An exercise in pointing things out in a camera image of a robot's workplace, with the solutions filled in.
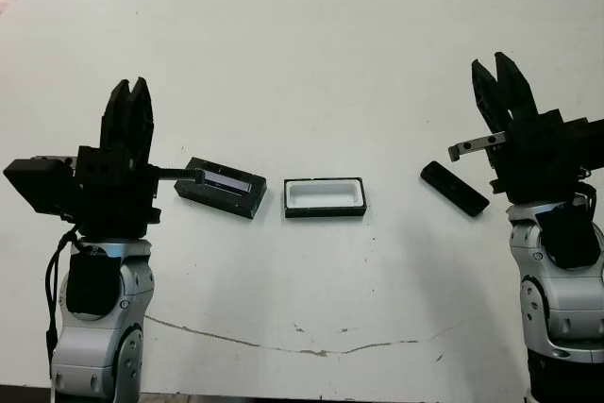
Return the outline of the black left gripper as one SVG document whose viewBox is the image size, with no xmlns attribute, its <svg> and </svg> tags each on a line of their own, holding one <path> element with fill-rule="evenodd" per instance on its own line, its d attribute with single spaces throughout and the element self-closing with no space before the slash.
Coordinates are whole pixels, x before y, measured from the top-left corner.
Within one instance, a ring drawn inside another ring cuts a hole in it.
<svg viewBox="0 0 604 403">
<path fill-rule="evenodd" d="M 154 117 L 147 82 L 139 77 L 130 92 L 121 80 L 102 117 L 100 147 L 81 145 L 75 165 L 34 159 L 38 173 L 30 205 L 80 225 L 91 237 L 142 237 L 159 222 L 153 206 L 162 180 L 205 182 L 199 169 L 162 168 L 149 162 Z"/>
</svg>

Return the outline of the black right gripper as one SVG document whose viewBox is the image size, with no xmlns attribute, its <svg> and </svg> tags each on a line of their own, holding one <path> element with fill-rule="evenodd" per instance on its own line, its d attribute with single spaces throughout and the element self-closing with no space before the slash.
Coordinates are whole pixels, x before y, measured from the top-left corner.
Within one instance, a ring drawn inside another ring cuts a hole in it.
<svg viewBox="0 0 604 403">
<path fill-rule="evenodd" d="M 515 62 L 496 52 L 495 66 L 497 80 L 477 59 L 471 64 L 478 111 L 492 134 L 450 146 L 450 159 L 483 150 L 495 171 L 493 193 L 514 205 L 570 198 L 581 173 L 574 148 L 588 120 L 565 122 L 556 109 L 538 115 Z"/>
</svg>

